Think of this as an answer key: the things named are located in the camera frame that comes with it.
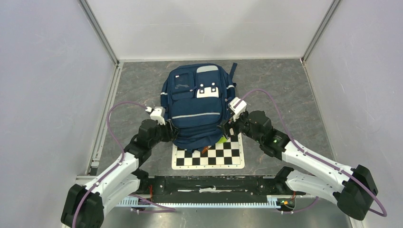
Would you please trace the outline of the navy blue backpack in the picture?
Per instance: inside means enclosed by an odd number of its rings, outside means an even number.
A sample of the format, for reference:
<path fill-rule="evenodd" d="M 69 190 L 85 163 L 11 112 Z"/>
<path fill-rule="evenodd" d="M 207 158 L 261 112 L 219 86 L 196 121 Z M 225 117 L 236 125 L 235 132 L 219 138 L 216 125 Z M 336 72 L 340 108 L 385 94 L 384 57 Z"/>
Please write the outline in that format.
<path fill-rule="evenodd" d="M 164 118 L 178 129 L 173 144 L 188 152 L 215 145 L 222 137 L 219 125 L 230 119 L 229 103 L 236 97 L 231 71 L 213 63 L 179 66 L 172 70 L 160 93 Z"/>

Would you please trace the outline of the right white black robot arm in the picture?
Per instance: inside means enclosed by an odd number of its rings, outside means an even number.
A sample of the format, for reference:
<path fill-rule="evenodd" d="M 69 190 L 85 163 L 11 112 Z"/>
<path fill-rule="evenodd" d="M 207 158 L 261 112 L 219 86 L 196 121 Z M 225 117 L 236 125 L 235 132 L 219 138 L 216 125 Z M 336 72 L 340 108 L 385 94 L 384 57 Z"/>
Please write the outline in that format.
<path fill-rule="evenodd" d="M 243 112 L 237 120 L 222 121 L 218 126 L 225 136 L 230 132 L 243 134 L 259 144 L 268 156 L 294 164 L 311 174 L 304 175 L 284 167 L 276 175 L 277 192 L 290 190 L 315 195 L 334 204 L 346 215 L 364 220 L 378 193 L 368 168 L 353 168 L 313 152 L 288 135 L 275 129 L 263 111 Z"/>

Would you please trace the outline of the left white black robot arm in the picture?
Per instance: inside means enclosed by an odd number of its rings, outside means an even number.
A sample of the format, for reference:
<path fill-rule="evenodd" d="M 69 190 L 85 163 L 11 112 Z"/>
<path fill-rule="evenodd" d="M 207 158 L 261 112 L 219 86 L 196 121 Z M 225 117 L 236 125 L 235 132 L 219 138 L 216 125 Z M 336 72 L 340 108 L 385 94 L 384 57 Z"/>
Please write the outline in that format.
<path fill-rule="evenodd" d="M 151 156 L 155 145 L 174 141 L 178 132 L 170 121 L 142 121 L 138 134 L 112 165 L 86 184 L 74 184 L 68 190 L 61 223 L 70 228 L 99 228 L 126 196 L 145 193 L 149 189 L 148 174 L 140 166 Z"/>

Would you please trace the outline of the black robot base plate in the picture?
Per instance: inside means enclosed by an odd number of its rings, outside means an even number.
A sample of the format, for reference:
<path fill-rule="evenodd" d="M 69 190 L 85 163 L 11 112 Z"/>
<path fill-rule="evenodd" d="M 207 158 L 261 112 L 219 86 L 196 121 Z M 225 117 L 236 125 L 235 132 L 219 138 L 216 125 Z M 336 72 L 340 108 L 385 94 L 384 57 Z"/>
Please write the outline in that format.
<path fill-rule="evenodd" d="M 303 195 L 274 176 L 152 176 L 135 195 L 154 203 L 263 203 L 267 196 Z"/>

